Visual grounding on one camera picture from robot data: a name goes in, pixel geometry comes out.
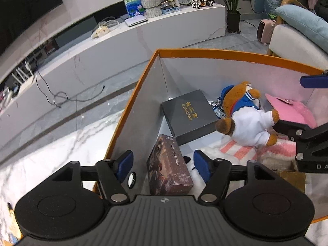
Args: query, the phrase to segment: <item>teddy bear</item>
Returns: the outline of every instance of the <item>teddy bear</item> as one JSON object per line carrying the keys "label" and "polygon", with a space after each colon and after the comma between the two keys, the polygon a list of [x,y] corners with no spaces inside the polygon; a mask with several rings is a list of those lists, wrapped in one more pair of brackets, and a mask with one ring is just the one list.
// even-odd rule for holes
{"label": "teddy bear", "polygon": [[259,109],[255,100],[260,96],[260,91],[252,89],[249,82],[224,88],[221,100],[227,118],[216,122],[216,130],[230,135],[241,146],[275,145],[277,135],[267,130],[278,122],[279,113]]}

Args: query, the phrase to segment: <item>plastic bag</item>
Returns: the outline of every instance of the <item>plastic bag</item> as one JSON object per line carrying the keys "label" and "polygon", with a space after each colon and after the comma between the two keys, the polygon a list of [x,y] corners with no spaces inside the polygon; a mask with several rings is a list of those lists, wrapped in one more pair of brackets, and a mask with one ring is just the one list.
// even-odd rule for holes
{"label": "plastic bag", "polygon": [[264,12],[267,19],[276,20],[277,15],[274,12],[281,4],[281,0],[265,0]]}

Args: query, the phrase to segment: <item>black gift box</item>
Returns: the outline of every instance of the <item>black gift box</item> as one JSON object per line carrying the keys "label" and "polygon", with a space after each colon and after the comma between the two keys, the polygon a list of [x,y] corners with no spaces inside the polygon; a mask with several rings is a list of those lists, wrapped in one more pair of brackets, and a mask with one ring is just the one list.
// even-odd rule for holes
{"label": "black gift box", "polygon": [[183,145],[215,131],[218,117],[201,90],[168,100],[161,106],[178,145]]}

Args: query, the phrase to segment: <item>wooden armrest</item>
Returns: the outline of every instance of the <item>wooden armrest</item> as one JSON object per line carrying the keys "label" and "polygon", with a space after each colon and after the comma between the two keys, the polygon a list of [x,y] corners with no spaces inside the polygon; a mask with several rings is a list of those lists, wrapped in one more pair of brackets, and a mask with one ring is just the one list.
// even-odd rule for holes
{"label": "wooden armrest", "polygon": [[[283,0],[281,2],[281,6],[283,6],[283,5],[297,5],[299,7],[303,7],[304,9],[307,10],[307,8],[297,0]],[[283,23],[284,23],[284,20],[280,16],[278,16],[277,17],[277,25],[283,24]]]}

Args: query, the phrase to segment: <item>plant pot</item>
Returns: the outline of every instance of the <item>plant pot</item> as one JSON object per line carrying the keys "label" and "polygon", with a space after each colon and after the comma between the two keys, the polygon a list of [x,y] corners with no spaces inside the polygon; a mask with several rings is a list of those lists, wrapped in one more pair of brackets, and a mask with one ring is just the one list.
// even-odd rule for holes
{"label": "plant pot", "polygon": [[240,22],[240,13],[239,12],[238,13],[227,12],[228,32],[240,33],[239,22]]}

